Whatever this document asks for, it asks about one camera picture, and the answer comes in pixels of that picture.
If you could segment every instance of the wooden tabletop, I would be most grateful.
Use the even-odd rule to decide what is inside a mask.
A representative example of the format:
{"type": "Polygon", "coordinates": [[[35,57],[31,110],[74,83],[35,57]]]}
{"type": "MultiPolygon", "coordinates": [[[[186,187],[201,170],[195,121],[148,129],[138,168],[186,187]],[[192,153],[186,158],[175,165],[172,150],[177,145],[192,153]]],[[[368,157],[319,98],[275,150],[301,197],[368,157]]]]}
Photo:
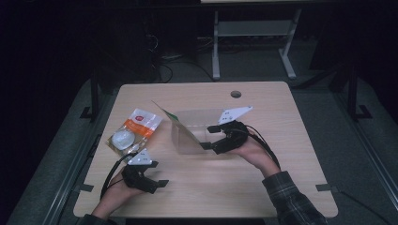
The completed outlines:
{"type": "Polygon", "coordinates": [[[120,128],[134,109],[163,117],[146,147],[157,168],[145,176],[170,180],[155,194],[133,198],[113,216],[124,218],[273,218],[276,211],[261,181],[262,174],[244,159],[212,151],[179,154],[172,142],[172,123],[153,102],[170,113],[186,110],[231,109],[253,106],[238,119],[255,127],[289,171],[298,189],[307,195],[326,217],[337,215],[329,191],[318,192],[315,185],[326,184],[325,176],[299,115],[296,103],[284,82],[204,82],[129,84],[121,87],[97,152],[84,183],[94,186],[81,191],[74,208],[78,217],[90,214],[100,199],[103,182],[119,160],[106,140],[120,128]],[[231,97],[239,91],[240,98],[231,97]]]}

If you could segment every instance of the human hand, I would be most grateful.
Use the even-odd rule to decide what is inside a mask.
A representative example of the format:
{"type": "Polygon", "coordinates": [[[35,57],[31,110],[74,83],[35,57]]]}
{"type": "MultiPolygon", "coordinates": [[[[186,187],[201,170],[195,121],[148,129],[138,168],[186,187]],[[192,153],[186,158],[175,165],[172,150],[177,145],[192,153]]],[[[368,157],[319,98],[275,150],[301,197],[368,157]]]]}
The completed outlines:
{"type": "Polygon", "coordinates": [[[140,189],[131,188],[126,185],[122,176],[124,169],[125,167],[123,167],[120,172],[111,180],[108,189],[91,215],[107,220],[114,210],[118,209],[129,199],[144,193],[144,191],[140,189]]]}
{"type": "Polygon", "coordinates": [[[259,169],[264,175],[264,178],[281,171],[261,144],[252,137],[249,137],[242,146],[229,151],[229,153],[236,154],[244,158],[255,168],[259,169]]]}

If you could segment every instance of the person's right hand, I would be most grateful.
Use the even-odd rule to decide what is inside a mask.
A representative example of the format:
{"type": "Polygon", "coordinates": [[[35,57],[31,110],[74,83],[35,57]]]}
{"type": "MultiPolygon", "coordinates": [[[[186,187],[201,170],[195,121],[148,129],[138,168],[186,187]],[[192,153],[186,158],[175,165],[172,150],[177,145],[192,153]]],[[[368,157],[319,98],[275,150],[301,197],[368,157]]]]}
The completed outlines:
{"type": "Polygon", "coordinates": [[[261,144],[251,137],[242,146],[229,151],[229,153],[244,158],[255,168],[259,169],[264,178],[281,171],[261,144]]]}

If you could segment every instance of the clear plastic packaging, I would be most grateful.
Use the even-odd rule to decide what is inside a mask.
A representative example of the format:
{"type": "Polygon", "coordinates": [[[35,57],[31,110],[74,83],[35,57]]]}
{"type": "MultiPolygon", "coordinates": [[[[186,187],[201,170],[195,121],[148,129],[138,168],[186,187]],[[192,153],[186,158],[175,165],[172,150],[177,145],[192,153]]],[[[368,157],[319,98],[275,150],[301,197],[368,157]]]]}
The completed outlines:
{"type": "Polygon", "coordinates": [[[108,146],[121,157],[139,152],[161,123],[162,118],[152,112],[135,109],[129,118],[107,141],[108,146]]]}

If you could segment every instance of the person's left hand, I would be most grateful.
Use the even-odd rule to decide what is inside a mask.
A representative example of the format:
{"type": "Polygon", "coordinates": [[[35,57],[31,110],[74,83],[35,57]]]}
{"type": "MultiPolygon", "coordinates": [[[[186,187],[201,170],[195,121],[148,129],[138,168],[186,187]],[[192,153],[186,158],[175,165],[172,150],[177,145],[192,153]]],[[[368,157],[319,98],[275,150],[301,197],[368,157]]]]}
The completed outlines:
{"type": "Polygon", "coordinates": [[[144,193],[144,191],[140,189],[131,188],[126,185],[122,176],[122,171],[124,169],[123,167],[111,180],[108,189],[91,215],[107,220],[114,210],[118,209],[130,198],[144,193]]]}

